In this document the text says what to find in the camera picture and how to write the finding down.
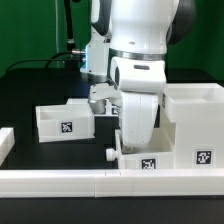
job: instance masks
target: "cable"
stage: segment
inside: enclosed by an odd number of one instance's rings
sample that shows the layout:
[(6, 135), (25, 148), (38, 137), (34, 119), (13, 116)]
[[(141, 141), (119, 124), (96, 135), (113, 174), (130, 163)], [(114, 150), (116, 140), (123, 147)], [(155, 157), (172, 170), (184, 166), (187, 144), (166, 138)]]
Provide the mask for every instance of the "cable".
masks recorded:
[[(60, 56), (62, 56), (62, 55), (71, 55), (71, 54), (72, 54), (71, 51), (60, 52), (60, 53), (57, 53), (57, 54), (55, 54), (54, 56), (52, 56), (50, 59), (56, 59), (56, 58), (58, 58), (58, 57), (60, 57)], [(44, 66), (44, 68), (48, 68), (48, 66), (51, 64), (51, 62), (52, 62), (52, 61), (49, 60), (49, 61), (46, 63), (46, 65)]]
[(70, 0), (64, 0), (65, 16), (66, 16), (66, 28), (67, 28), (67, 50), (76, 48), (76, 44), (73, 37), (73, 25), (72, 25), (72, 13)]
[(24, 61), (19, 61), (19, 62), (16, 62), (12, 65), (10, 65), (6, 71), (5, 71), (5, 74), (7, 74), (13, 67), (15, 67), (16, 65), (19, 65), (19, 64), (23, 64), (23, 63), (27, 63), (27, 62), (52, 62), (52, 61), (70, 61), (71, 59), (30, 59), (30, 60), (24, 60)]
[(59, 9), (58, 9), (58, 0), (55, 0), (55, 29), (56, 29), (56, 51), (59, 53)]

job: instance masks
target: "white platform edge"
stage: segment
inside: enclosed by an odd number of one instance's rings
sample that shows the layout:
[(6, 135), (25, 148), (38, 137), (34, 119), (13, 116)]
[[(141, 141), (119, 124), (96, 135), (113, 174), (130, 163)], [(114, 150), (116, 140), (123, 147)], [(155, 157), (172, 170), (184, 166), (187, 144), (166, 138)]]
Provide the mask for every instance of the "white platform edge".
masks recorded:
[(13, 128), (0, 128), (0, 166), (15, 144)]
[(0, 197), (224, 195), (224, 169), (0, 171)]

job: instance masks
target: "black cable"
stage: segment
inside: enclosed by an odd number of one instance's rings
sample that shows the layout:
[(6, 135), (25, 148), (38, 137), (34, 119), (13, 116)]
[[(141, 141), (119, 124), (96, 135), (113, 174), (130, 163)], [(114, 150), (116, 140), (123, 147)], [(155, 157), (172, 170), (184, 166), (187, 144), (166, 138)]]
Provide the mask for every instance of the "black cable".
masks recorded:
[(70, 0), (64, 0), (66, 24), (67, 24), (67, 50), (76, 48), (76, 44), (73, 37), (73, 25), (72, 25), (72, 13)]
[[(71, 55), (71, 54), (72, 54), (71, 51), (59, 52), (59, 53), (55, 54), (54, 56), (52, 56), (50, 59), (56, 59), (56, 58), (58, 58), (58, 57), (60, 57), (62, 55)], [(51, 64), (51, 62), (52, 61), (48, 61), (46, 63), (46, 65), (44, 66), (44, 68), (48, 68), (48, 66)]]
[(71, 59), (30, 59), (30, 60), (24, 60), (24, 61), (19, 61), (19, 62), (16, 62), (12, 65), (10, 65), (6, 71), (5, 71), (5, 74), (7, 74), (13, 67), (15, 67), (16, 65), (19, 65), (19, 64), (23, 64), (23, 63), (27, 63), (27, 62), (52, 62), (52, 61), (70, 61)]

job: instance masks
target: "white box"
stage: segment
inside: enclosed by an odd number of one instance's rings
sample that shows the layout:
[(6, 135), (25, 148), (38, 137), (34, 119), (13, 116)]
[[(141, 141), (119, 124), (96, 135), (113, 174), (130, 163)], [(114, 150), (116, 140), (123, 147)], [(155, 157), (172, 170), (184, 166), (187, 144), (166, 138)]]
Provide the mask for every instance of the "white box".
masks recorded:
[(160, 127), (174, 145), (174, 168), (224, 168), (224, 88), (168, 84)]
[(88, 104), (36, 107), (40, 142), (94, 138), (94, 116)]
[(0, 129), (0, 166), (15, 144), (13, 128)]
[(122, 151), (121, 131), (116, 130), (115, 136), (119, 169), (173, 168), (174, 146), (162, 129), (154, 129), (151, 142), (146, 148), (134, 147), (131, 149), (130, 154)]

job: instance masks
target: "qr-like marker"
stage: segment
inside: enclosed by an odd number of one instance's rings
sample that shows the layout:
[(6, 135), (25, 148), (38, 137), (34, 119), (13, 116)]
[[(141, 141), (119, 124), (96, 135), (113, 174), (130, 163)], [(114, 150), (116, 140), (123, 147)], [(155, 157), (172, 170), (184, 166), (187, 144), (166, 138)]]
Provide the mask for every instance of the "qr-like marker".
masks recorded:
[(197, 165), (212, 164), (212, 151), (197, 151), (196, 164)]
[(142, 169), (156, 169), (156, 159), (143, 159)]
[(61, 123), (61, 132), (62, 133), (71, 133), (71, 132), (73, 132), (72, 122), (63, 122), (63, 123)]

